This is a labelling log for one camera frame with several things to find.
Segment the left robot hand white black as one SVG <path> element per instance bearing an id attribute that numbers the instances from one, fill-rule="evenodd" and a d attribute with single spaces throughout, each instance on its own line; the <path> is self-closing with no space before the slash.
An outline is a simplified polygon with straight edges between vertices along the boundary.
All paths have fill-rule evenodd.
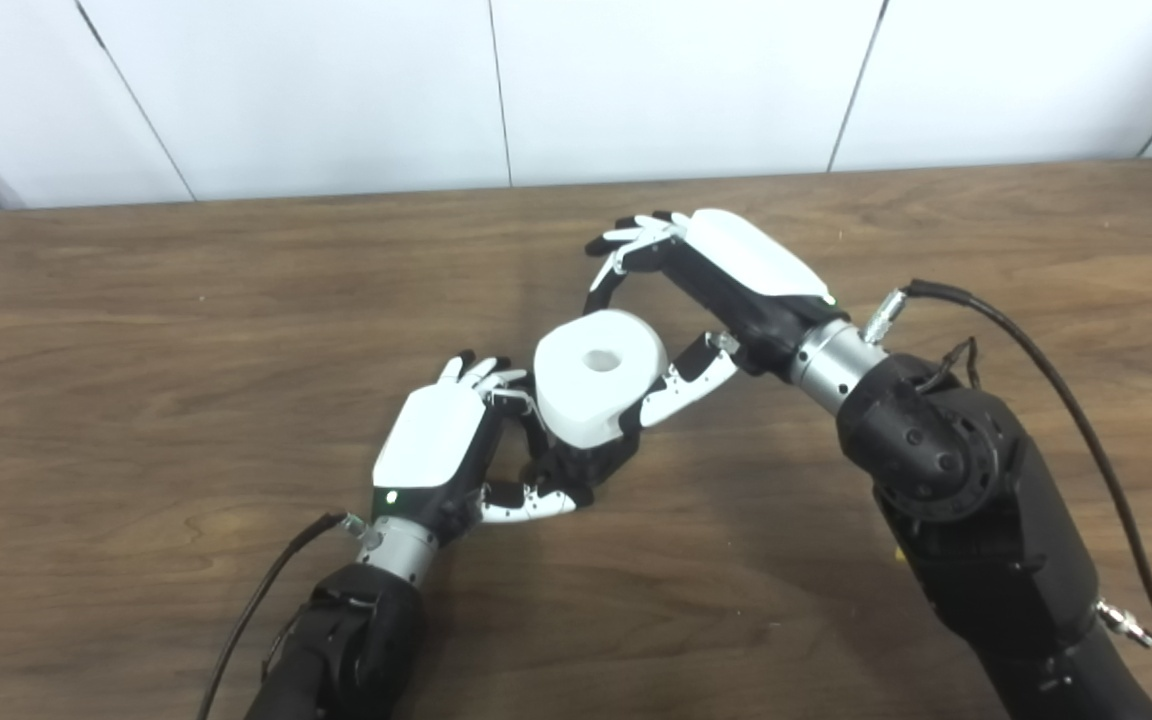
<path id="1" fill-rule="evenodd" d="M 447 547 L 482 523 L 547 520 L 585 509 L 590 488 L 558 477 L 488 479 L 508 420 L 524 429 L 532 460 L 547 456 L 547 425 L 530 370 L 507 357 L 450 357 L 406 397 L 372 469 L 372 518 L 411 521 Z"/>

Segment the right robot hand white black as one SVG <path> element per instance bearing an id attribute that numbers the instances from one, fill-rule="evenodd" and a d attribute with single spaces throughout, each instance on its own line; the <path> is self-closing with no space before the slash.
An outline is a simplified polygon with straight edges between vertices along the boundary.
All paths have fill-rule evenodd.
<path id="1" fill-rule="evenodd" d="M 814 270 L 732 211 L 621 218 L 586 243 L 585 253 L 602 259 L 602 268 L 584 314 L 608 309 L 627 275 L 660 273 L 722 325 L 695 338 L 628 406 L 617 419 L 626 435 L 655 427 L 737 372 L 791 382 L 809 334 L 849 316 Z"/>

